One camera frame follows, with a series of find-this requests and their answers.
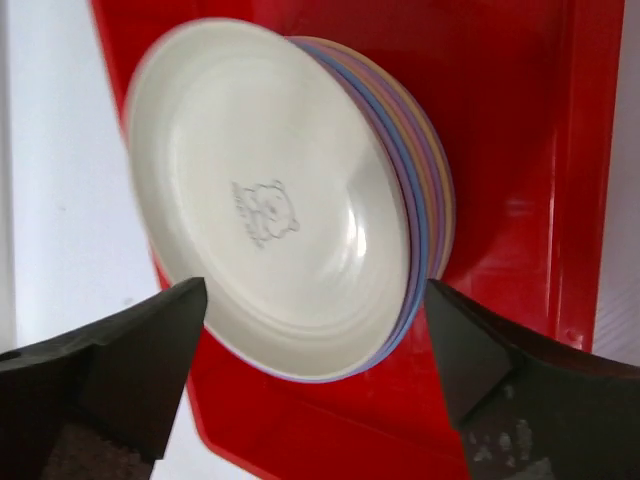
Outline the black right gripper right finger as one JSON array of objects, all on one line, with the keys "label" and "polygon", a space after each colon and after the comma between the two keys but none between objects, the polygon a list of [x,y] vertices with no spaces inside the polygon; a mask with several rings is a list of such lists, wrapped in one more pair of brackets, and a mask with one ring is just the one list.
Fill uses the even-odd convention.
[{"label": "black right gripper right finger", "polygon": [[471,478],[638,478],[638,367],[564,345],[441,281],[428,281],[424,306]]}]

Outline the cream plate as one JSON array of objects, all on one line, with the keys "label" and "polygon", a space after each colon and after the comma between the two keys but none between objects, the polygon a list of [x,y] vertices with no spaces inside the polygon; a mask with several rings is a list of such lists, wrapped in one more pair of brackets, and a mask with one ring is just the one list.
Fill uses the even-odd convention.
[{"label": "cream plate", "polygon": [[410,278],[403,193],[336,78],[230,19],[162,35],[126,99],[129,169],[153,252],[201,277],[206,327],[270,374],[327,382],[391,336]]}]

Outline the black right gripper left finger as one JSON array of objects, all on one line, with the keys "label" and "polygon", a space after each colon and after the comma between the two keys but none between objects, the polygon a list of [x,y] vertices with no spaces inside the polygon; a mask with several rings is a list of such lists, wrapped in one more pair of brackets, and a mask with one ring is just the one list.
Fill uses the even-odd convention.
[{"label": "black right gripper left finger", "polygon": [[1,355],[4,479],[148,479],[163,458],[203,329],[191,278]]}]

